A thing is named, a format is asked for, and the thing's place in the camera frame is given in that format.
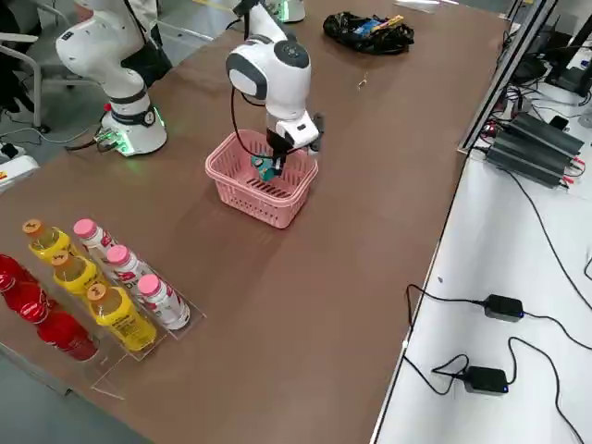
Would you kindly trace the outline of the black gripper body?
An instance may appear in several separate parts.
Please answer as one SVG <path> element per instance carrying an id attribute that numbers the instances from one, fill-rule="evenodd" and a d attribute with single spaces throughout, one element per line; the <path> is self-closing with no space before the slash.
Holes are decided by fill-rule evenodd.
<path id="1" fill-rule="evenodd" d="M 296 151 L 294 140 L 287 132 L 280 135 L 271 129 L 267 129 L 266 142 L 272 150 L 272 159 L 283 158 Z"/>

